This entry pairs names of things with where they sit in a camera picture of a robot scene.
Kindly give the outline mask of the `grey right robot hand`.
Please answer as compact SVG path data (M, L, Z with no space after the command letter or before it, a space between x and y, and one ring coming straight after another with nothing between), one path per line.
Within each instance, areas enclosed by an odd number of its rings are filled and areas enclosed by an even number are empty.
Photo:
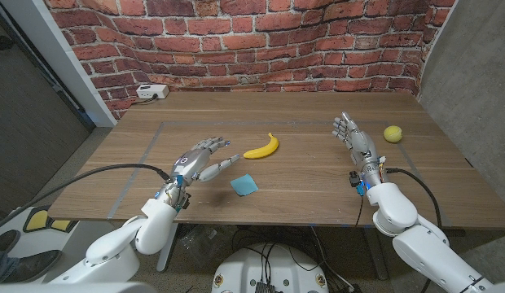
M354 165L367 189L381 184L382 167L380 156L371 137L356 125L346 112L334 119L332 134L342 141L351 153Z

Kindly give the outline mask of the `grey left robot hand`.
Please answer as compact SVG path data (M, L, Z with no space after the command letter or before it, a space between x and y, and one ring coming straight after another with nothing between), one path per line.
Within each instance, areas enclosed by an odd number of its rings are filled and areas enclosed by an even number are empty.
M186 192L188 186L194 181L213 180L224 168L228 168L240 158L239 155L233 155L220 163L206 167L210 156L229 143L223 137L207 138L196 143L173 164L170 182L165 183L159 189L155 199L168 204L177 211L186 208L190 198Z

